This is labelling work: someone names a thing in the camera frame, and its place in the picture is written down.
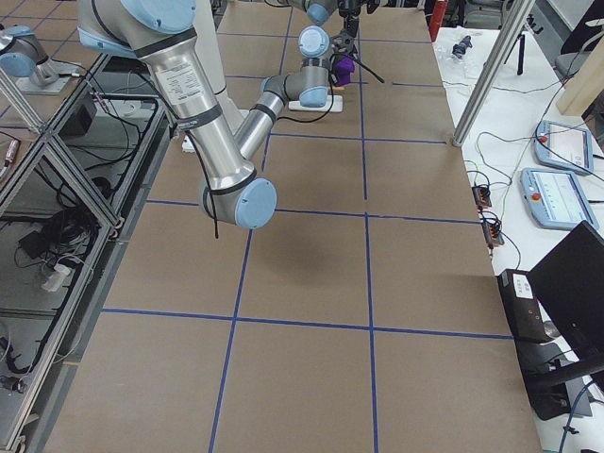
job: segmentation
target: black monitor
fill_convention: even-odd
[[[579,357],[544,373],[525,375],[529,396],[591,375],[604,390],[604,239],[578,224],[527,275],[554,325]]]

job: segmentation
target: white table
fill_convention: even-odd
[[[476,84],[482,65],[493,48],[497,33],[496,30],[464,28],[443,28],[439,33],[434,46],[435,53],[443,82],[448,82],[444,84],[455,124],[459,121],[470,92]],[[472,36],[474,47],[468,49],[462,61],[458,61],[450,57],[450,52],[453,44],[459,42],[466,35]],[[475,170],[474,163],[477,164],[478,169],[486,174],[491,182],[503,182],[507,179],[482,163],[476,148],[478,134],[487,131],[504,139],[531,137],[544,114],[547,104],[554,95],[558,98],[563,92],[562,89],[556,94],[560,88],[560,84],[556,83],[558,78],[537,42],[529,34],[527,34],[525,66],[522,75],[516,74],[517,62],[518,49],[516,46],[508,64],[501,68],[495,80],[495,87],[527,92],[542,89],[552,84],[553,86],[546,90],[531,93],[491,90],[462,147],[464,158],[469,160],[466,162],[467,169]],[[470,86],[454,85],[455,83]],[[561,115],[556,108],[555,101],[545,115],[545,119],[573,126],[583,122],[579,117]],[[567,234],[567,231],[547,230],[538,227],[522,197],[519,183],[520,170],[526,167],[542,167],[542,165],[534,158],[532,142],[529,140],[505,143],[483,135],[480,138],[479,145],[487,163],[512,177],[513,183],[507,197],[505,196],[505,186],[495,185],[492,187],[493,207],[491,210],[499,217],[503,216],[503,231],[512,238],[522,253],[520,269],[529,270]],[[594,147],[594,150],[599,152],[599,147],[595,141]],[[604,161],[596,160],[595,166],[596,173],[604,175]],[[469,174],[471,182],[474,181],[474,177],[475,174]],[[598,181],[593,176],[580,176],[579,181],[589,199],[604,199],[603,182]],[[484,182],[483,176],[478,176],[477,183]],[[604,205],[592,205],[592,208],[598,222],[604,226]],[[602,234],[604,227],[601,227],[599,232]],[[509,242],[496,248],[493,256],[495,274],[499,275],[504,269],[515,267],[517,259],[517,252]],[[557,343],[562,351],[569,349],[568,344],[563,339],[557,340]],[[568,357],[576,359],[572,353]],[[601,399],[601,394],[598,395],[598,391],[594,386],[591,387],[591,392]],[[592,411],[594,417],[575,418],[573,420],[572,426],[577,428],[580,434],[569,434],[567,436],[564,451],[579,452],[582,448],[591,448],[595,451],[604,452],[604,406],[592,404]],[[563,415],[542,422],[535,416],[544,449],[558,451],[562,437],[562,426],[566,423],[566,418],[567,416]]]

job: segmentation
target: red object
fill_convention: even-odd
[[[448,0],[437,0],[434,5],[434,10],[432,11],[432,17],[430,18],[430,25],[428,26],[428,30],[430,32],[430,39],[432,42],[436,41],[436,37],[438,36],[438,30],[441,29],[441,25],[443,24],[443,18],[446,13],[446,5],[448,4]]]

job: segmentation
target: blue joint cap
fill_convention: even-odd
[[[310,5],[306,10],[306,15],[309,16],[309,19],[315,25],[322,25],[327,22],[329,19],[329,11],[323,6],[315,3]]]
[[[0,55],[0,67],[13,77],[29,77],[36,69],[36,63],[23,54],[8,53]]]
[[[260,83],[260,92],[264,92],[264,89],[266,88],[266,84],[268,83],[269,79],[271,77],[266,77],[265,79],[263,79],[263,81]]]
[[[160,33],[175,35],[193,26],[195,0],[121,0],[141,24]]]
[[[324,107],[327,103],[327,87],[313,87],[300,93],[300,105],[307,108]]]
[[[277,190],[264,178],[250,182],[237,200],[235,223],[238,227],[256,229],[264,227],[275,213]]]
[[[78,28],[79,41],[84,47],[93,49],[103,54],[113,55],[114,57],[124,57],[126,59],[135,59],[136,55],[130,47],[121,45],[118,42],[109,41],[102,36],[96,36],[82,28]]]
[[[329,49],[329,35],[320,26],[307,26],[298,38],[300,53],[308,58],[321,57]]]
[[[19,38],[20,36],[32,36],[34,34],[31,28],[25,25],[16,25],[4,30],[7,35]]]

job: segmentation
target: purple object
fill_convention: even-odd
[[[336,87],[348,85],[351,82],[350,75],[355,72],[355,63],[349,57],[344,57],[338,61],[333,72],[337,79],[337,82],[335,83]]]

